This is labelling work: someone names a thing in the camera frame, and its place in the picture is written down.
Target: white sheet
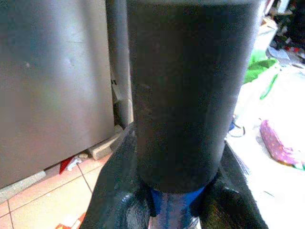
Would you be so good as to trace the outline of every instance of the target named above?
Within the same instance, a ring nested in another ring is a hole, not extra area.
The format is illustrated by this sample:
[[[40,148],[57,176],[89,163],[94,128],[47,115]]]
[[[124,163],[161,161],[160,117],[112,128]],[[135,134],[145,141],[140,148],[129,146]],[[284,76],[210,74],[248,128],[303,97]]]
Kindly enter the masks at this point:
[[[256,121],[244,121],[245,136],[226,139],[249,168],[249,175],[245,175],[248,186],[270,229],[305,227],[305,171],[281,165],[270,157],[259,133],[258,118],[273,119],[286,143],[304,150],[304,108],[305,75],[297,68],[287,67],[279,74],[271,93],[259,102]]]

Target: tile grout line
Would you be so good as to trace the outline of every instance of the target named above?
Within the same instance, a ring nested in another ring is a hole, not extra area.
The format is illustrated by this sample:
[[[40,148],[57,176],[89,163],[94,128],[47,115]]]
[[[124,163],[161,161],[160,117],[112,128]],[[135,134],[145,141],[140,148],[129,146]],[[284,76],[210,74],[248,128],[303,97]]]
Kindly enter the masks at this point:
[[[41,196],[39,196],[39,197],[37,197],[37,198],[31,200],[30,202],[28,202],[28,203],[26,203],[26,204],[23,204],[23,205],[21,205],[21,206],[15,208],[13,211],[16,211],[17,209],[19,209],[19,208],[21,208],[21,207],[23,207],[23,206],[25,206],[25,205],[27,205],[27,204],[29,204],[29,203],[31,203],[31,202],[37,200],[37,199],[39,199],[40,197],[43,197],[43,196],[49,194],[50,192],[52,192],[52,191],[54,191],[54,190],[56,190],[56,189],[58,189],[58,188],[60,188],[60,187],[62,187],[62,186],[64,186],[64,185],[66,185],[66,184],[68,184],[68,183],[70,183],[70,182],[72,182],[72,181],[74,181],[74,180],[76,180],[77,178],[80,178],[80,177],[81,177],[81,176],[78,176],[78,177],[76,177],[76,178],[74,178],[74,179],[68,181],[67,183],[64,183],[64,184],[62,184],[62,185],[60,185],[60,186],[58,186],[58,187],[56,187],[56,188],[50,190],[49,192],[46,192],[45,194],[43,194],[43,195],[41,195]]]
[[[13,224],[13,218],[11,217],[11,211],[10,211],[10,203],[9,203],[9,200],[7,200],[8,202],[8,207],[9,207],[9,214],[10,214],[10,222],[11,222],[11,226],[13,227],[14,229],[14,224]]]
[[[0,216],[0,218],[2,218],[2,217],[5,217],[5,216],[7,216],[9,213],[6,213],[5,215],[3,215],[3,216]]]
[[[87,174],[87,173],[90,173],[90,172],[92,172],[92,171],[94,171],[94,170],[96,170],[97,168],[99,168],[99,167],[96,167],[96,168],[94,168],[94,169],[92,169],[92,170],[90,170],[90,171],[88,171],[88,172],[86,172],[85,174]],[[28,203],[26,203],[26,204],[23,204],[23,205],[21,205],[21,206],[19,206],[19,207],[17,207],[17,208],[15,208],[13,211],[15,211],[15,210],[17,210],[17,209],[19,209],[19,208],[21,208],[21,207],[23,207],[23,206],[25,206],[25,205],[27,205],[27,204],[29,204],[29,203],[31,203],[31,202],[33,202],[33,201],[35,201],[35,200],[37,200],[38,198],[40,198],[40,197],[43,197],[43,196],[45,196],[45,195],[47,195],[47,194],[49,194],[50,192],[52,192],[52,191],[54,191],[54,190],[56,190],[56,189],[58,189],[58,188],[60,188],[60,187],[62,187],[62,186],[64,186],[64,185],[66,185],[66,184],[68,184],[68,183],[70,183],[70,182],[72,182],[72,181],[74,181],[74,180],[76,180],[77,178],[80,178],[81,176],[78,176],[78,177],[76,177],[76,178],[74,178],[74,179],[72,179],[72,180],[70,180],[70,181],[68,181],[67,183],[64,183],[64,184],[62,184],[62,185],[60,185],[60,186],[58,186],[58,187],[56,187],[56,188],[54,188],[54,189],[52,189],[52,190],[50,190],[49,192],[46,192],[45,194],[43,194],[43,195],[41,195],[41,196],[39,196],[39,197],[37,197],[37,198],[35,198],[35,199],[33,199],[33,200],[31,200],[30,202],[28,202]]]
[[[87,180],[86,180],[86,178],[85,178],[84,174],[82,173],[81,167],[79,166],[79,164],[76,164],[76,165],[77,165],[77,166],[78,166],[78,168],[80,169],[80,171],[81,171],[81,175],[82,175],[82,177],[84,178],[84,180],[85,180],[85,182],[86,182],[86,184],[87,184],[87,186],[88,186],[88,188],[89,188],[90,192],[92,193],[92,190],[91,190],[91,188],[90,188],[90,186],[89,186],[89,184],[88,184],[88,182],[87,182]]]

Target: blue pipe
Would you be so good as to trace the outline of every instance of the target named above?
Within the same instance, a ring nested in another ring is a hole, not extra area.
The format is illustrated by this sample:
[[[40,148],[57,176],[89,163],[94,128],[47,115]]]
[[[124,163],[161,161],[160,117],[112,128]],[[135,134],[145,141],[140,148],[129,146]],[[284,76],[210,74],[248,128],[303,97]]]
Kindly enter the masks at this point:
[[[162,193],[151,189],[156,217],[151,217],[149,229],[195,229],[199,222],[198,207],[201,188],[187,194]]]

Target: clutter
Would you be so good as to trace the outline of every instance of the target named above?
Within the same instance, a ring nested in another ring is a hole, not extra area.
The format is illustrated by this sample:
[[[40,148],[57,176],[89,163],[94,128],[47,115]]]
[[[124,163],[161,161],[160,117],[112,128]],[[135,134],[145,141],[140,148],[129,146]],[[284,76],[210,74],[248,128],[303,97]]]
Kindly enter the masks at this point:
[[[276,50],[275,48],[273,47],[268,47],[268,51],[269,53],[277,58],[277,59],[287,59],[287,60],[290,60],[288,54],[285,52],[285,50],[283,49],[280,49],[280,50]]]
[[[283,68],[271,94],[263,101],[259,114],[262,120],[268,120],[268,126],[274,131],[274,133],[270,133],[269,138],[276,134],[276,138],[284,146],[282,149],[284,152],[281,152],[283,155],[280,154],[278,157],[275,157],[275,155],[273,158],[281,161],[282,164],[286,163],[299,168],[299,165],[305,163],[305,107],[302,106],[301,99],[305,96],[305,77],[300,70],[302,69],[293,66]],[[281,156],[289,156],[292,159],[287,160],[281,158]]]
[[[304,1],[291,1],[285,14],[274,16],[274,20],[278,24],[278,32],[274,38],[276,49],[285,49],[297,54],[301,58],[302,63],[305,63],[305,59],[302,57],[305,51],[304,9]]]
[[[78,154],[78,157],[79,158],[82,158],[82,159],[85,159],[87,158],[89,155],[87,153],[81,153],[81,154]]]
[[[61,161],[61,167],[59,169],[59,174],[62,174],[63,171],[65,171],[66,167],[69,165],[69,163],[72,161],[73,157],[69,157],[63,161]]]
[[[0,189],[0,204],[10,199],[14,195],[22,192],[24,189],[35,184],[46,176],[44,171],[34,174],[33,176],[27,177],[23,180],[20,180],[14,184],[6,186]]]
[[[228,135],[231,137],[242,137],[245,135],[245,128],[236,125],[235,123],[235,115],[233,116],[233,120],[231,122]]]
[[[301,63],[292,63],[291,64],[292,66],[296,67],[296,68],[299,68],[299,69],[305,69],[305,66]]]
[[[263,18],[262,25],[254,43],[254,50],[266,51],[278,30],[277,24],[270,18]]]
[[[268,120],[262,122],[260,132],[262,139],[274,160],[285,165],[297,165],[303,163],[299,152],[294,151],[291,147],[284,146]]]
[[[81,217],[79,217],[72,227],[67,227],[63,224],[58,225],[55,229],[79,229],[81,227],[81,223],[84,221],[86,213],[83,213]]]
[[[290,0],[280,0],[277,2],[276,8],[278,13],[285,13]]]
[[[68,171],[72,171],[72,169],[79,163],[81,163],[82,161],[79,158],[75,158],[67,167]]]
[[[278,60],[268,59],[262,50],[253,51],[234,110],[235,124],[242,127],[256,119],[261,101],[272,91],[279,72]]]
[[[267,15],[272,7],[272,4],[274,3],[275,0],[267,0],[266,2],[266,6],[265,6],[265,10],[264,13],[265,15]]]

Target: green plastic bag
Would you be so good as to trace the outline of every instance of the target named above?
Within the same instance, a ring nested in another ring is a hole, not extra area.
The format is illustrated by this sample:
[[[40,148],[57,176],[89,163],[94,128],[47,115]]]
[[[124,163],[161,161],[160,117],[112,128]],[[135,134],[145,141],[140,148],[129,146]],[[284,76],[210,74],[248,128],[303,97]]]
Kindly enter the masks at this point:
[[[268,59],[265,51],[261,51],[261,50],[253,51],[246,72],[246,76],[244,78],[244,84],[250,83],[253,80],[257,79],[261,73],[267,71],[277,63],[279,63],[278,60],[274,58]],[[266,91],[261,95],[260,97],[261,100],[263,100],[269,94],[276,79],[277,79],[277,74],[275,74],[272,81],[268,85]]]

